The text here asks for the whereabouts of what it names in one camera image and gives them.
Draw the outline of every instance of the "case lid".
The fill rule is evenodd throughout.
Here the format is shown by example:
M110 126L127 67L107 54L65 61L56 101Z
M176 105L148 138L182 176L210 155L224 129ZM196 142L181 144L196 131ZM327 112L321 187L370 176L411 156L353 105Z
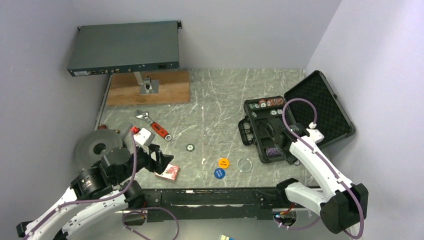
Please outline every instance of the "case lid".
M295 98L306 99L316 108L316 128L324 134L324 140L318 143L318 146L325 147L355 132L355 126L346 115L337 100L337 95L334 94L322 72L315 70L284 94L286 101ZM314 111L304 102L292 102L288 108L293 119L305 127L314 120Z

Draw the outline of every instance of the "black case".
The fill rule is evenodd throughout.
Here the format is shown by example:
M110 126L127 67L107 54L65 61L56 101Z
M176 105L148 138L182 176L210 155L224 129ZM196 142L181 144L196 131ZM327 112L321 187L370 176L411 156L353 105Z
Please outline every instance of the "black case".
M273 148L274 142L265 131L269 119L281 118L281 114L271 115L271 110L283 109L284 104L251 109L249 104L258 104L260 100L283 98L284 103L291 99L302 98L310 101L316 108L316 128L324 135L318 143L320 149L327 147L355 132L355 126L340 105L337 95L331 89L324 74L315 70L301 82L288 90L284 96L273 96L244 101L246 116L238 123L241 140L244 145L256 145L259 159L262 163L273 163L287 160L282 155L268 157L267 148ZM301 123L306 128L314 120L312 108L300 101L290 103L286 111L289 124Z

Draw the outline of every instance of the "gray marble tabletop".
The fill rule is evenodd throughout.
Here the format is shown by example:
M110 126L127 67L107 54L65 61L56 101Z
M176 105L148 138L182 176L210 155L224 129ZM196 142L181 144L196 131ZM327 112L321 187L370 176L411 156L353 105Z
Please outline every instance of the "gray marble tabletop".
M255 146L242 143L238 123L244 118L245 100L283 95L304 78L300 69L189 69L190 103L116 106L105 108L101 121L110 129L119 129L125 122L154 131L147 122L134 117L137 109L148 111L150 117L166 129L173 139L165 141L156 135L153 143L164 154L174 155L171 162L180 167L175 182L163 180L142 169L136 180L142 188L235 188L274 187L288 178L307 186L317 183L303 165L285 161L264 164ZM132 152L131 139L125 139ZM192 152L186 150L193 144ZM225 177L217 179L214 170L220 158L230 166ZM250 172L240 172L237 163L247 158Z

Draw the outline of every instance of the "orange sticker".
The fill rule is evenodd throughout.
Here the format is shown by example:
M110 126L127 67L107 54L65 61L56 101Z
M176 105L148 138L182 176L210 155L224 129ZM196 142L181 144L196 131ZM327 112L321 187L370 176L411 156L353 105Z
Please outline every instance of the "orange sticker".
M228 161L228 159L226 159L226 158L221 158L218 161L218 166L222 169L226 169L230 166L230 161Z

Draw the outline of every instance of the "purple wall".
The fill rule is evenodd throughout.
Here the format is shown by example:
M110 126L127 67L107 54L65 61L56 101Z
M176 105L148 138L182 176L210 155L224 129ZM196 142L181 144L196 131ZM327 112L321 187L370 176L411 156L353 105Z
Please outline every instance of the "purple wall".
M73 0L84 25L181 20L183 68L304 69L341 0Z
M424 236L423 13L419 0L344 0L306 68L324 72L357 127L331 151L369 190L365 239Z
M66 71L77 17L70 1L0 3L0 239L63 194L75 144L94 129L106 78Z

